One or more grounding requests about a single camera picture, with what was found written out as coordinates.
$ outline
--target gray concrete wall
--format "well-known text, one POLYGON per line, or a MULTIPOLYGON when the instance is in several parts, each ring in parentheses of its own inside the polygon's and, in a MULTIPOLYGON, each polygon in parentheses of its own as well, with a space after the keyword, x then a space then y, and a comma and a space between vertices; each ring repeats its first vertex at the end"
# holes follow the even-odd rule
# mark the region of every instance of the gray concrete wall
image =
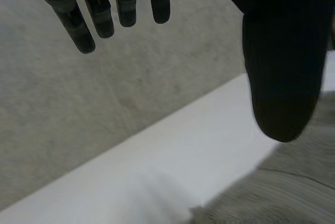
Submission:
POLYGON ((82 55, 44 0, 0 0, 0 210, 244 71, 230 0, 172 0, 82 55))

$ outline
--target gray fabric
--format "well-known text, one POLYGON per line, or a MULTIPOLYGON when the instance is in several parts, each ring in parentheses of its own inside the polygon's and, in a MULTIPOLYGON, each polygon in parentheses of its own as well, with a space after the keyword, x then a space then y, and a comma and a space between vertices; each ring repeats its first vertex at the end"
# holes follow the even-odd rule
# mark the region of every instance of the gray fabric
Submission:
POLYGON ((281 144, 253 173, 204 208, 193 223, 334 223, 335 93, 320 102, 310 125, 281 144))

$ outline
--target fingertip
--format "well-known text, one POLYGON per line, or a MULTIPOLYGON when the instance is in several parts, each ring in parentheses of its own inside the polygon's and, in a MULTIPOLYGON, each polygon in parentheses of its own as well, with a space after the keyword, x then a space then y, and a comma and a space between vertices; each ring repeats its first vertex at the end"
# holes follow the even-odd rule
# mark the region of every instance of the fingertip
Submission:
POLYGON ((253 111, 257 124, 265 135, 279 142, 291 142, 308 125, 316 103, 317 98, 253 98, 253 111))

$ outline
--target floor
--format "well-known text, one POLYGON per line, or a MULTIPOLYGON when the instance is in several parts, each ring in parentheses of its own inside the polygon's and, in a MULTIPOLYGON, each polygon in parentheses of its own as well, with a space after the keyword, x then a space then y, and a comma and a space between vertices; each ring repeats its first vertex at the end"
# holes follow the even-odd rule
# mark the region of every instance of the floor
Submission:
POLYGON ((0 210, 244 71, 230 0, 172 0, 82 55, 43 0, 0 0, 0 210))
MULTIPOLYGON (((334 79, 335 51, 328 55, 324 91, 335 91, 334 79)), ((316 114, 329 110, 324 99, 316 114)), ((0 223, 180 223, 277 145, 254 120, 242 74, 0 212, 0 223)))

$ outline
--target white surface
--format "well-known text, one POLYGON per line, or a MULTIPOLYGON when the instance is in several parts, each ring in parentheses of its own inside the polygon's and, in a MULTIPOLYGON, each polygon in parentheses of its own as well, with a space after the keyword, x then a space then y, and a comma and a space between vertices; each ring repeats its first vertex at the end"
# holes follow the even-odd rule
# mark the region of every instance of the white surface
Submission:
MULTIPOLYGON (((334 60, 325 90, 335 89, 334 60)), ((4 210, 0 223, 174 223, 276 144, 255 124, 244 74, 4 210)))

